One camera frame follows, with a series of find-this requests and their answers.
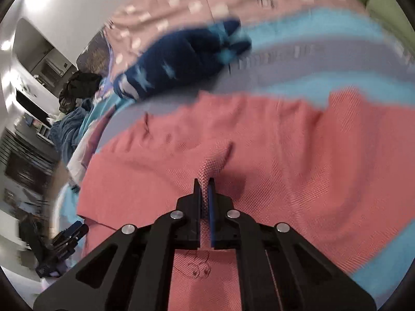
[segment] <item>pink blanket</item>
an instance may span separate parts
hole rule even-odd
[[[107,24],[106,36],[115,58],[111,78],[166,32],[229,16],[240,18],[245,26],[315,7],[365,12],[358,0],[132,0]]]
[[[78,214],[114,229],[141,227],[173,210],[195,177],[205,188],[214,176],[236,209],[260,223],[290,223],[352,272],[415,217],[415,125],[408,123],[414,110],[372,104],[354,90],[331,94],[325,110],[202,93],[173,114],[139,119],[96,154]],[[202,236],[207,241],[207,226]],[[206,242],[178,252],[169,309],[240,309],[234,253]]]

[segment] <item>red fabric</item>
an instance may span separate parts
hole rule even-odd
[[[214,176],[236,209],[291,224],[352,272],[415,217],[413,123],[414,110],[372,104],[354,90],[331,94],[323,111],[203,93],[173,114],[146,115],[94,155],[78,214],[141,227],[173,210],[195,177],[206,186]],[[240,309],[233,253],[207,245],[176,255],[170,310]]]

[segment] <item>red cloth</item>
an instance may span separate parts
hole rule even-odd
[[[415,217],[414,123],[414,110],[354,90],[331,94],[325,110],[202,93],[173,114],[139,119],[94,155],[78,214],[141,227],[173,210],[195,177],[206,186],[214,176],[236,209],[291,224],[352,272]],[[233,253],[206,246],[176,255],[170,310],[240,310]]]

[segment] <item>silver screw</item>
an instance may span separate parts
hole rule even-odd
[[[277,224],[277,230],[279,232],[289,232],[290,231],[290,226],[285,222],[281,222],[281,223]]]
[[[229,218],[239,218],[241,216],[241,213],[237,211],[236,209],[231,209],[226,214]]]
[[[135,227],[132,224],[126,224],[121,228],[123,234],[129,235],[135,232]]]
[[[173,211],[170,213],[170,217],[173,220],[180,220],[184,216],[182,211]]]

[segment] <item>pink polka dot fabric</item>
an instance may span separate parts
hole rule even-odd
[[[117,10],[105,29],[115,57],[111,77],[166,32],[229,16],[242,24],[258,23],[314,7],[365,12],[357,0],[132,0]]]
[[[353,89],[325,110],[305,101],[202,93],[166,116],[146,115],[91,160],[78,214],[100,223],[98,244],[126,223],[149,225],[209,177],[257,222],[291,224],[353,272],[415,217],[415,111]],[[240,310],[233,251],[175,256],[169,310]]]

